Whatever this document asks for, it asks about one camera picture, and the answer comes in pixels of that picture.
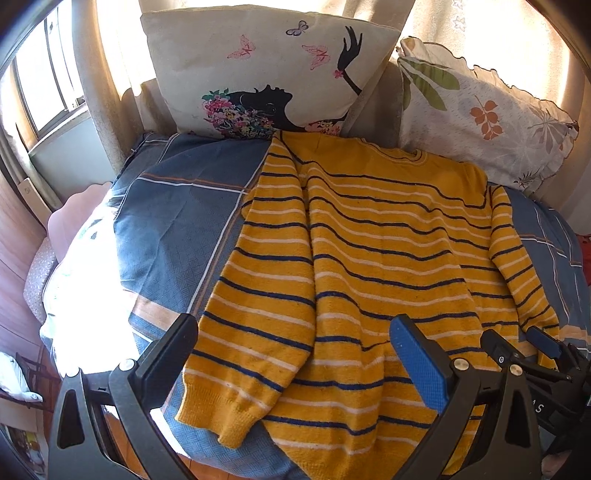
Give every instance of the blue gripper pad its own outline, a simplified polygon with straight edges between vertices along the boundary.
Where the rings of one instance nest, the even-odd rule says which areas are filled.
[[[558,360],[562,355],[560,344],[538,327],[528,328],[525,338],[548,358]]]
[[[449,402],[445,377],[399,317],[390,321],[390,343],[423,403],[441,414]]]

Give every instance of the yellow striped sweater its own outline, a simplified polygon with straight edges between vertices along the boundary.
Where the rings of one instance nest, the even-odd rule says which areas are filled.
[[[504,188],[471,164],[283,132],[242,213],[178,419],[231,448],[262,420],[313,480],[391,479],[435,418],[389,342],[391,317],[488,369],[483,329],[517,344],[520,325],[558,323]]]

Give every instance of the printed pillowcase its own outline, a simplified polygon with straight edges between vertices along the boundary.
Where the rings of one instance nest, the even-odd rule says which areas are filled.
[[[400,36],[361,20],[252,5],[148,12],[142,25],[178,130],[215,138],[339,135]]]
[[[558,171],[579,126],[556,104],[509,88],[495,70],[469,69],[442,45],[410,37],[401,46],[401,148],[469,161],[526,193]]]

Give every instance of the sweater cuff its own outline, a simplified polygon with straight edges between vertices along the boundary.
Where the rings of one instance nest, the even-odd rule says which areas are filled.
[[[251,427],[264,415],[255,416],[241,410],[227,398],[199,385],[185,383],[183,402],[175,419],[198,429],[216,433],[217,441],[224,447],[236,449]]]

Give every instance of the red object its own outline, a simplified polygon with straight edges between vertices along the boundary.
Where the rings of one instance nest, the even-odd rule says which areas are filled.
[[[583,252],[583,273],[587,285],[591,285],[591,235],[577,235]]]

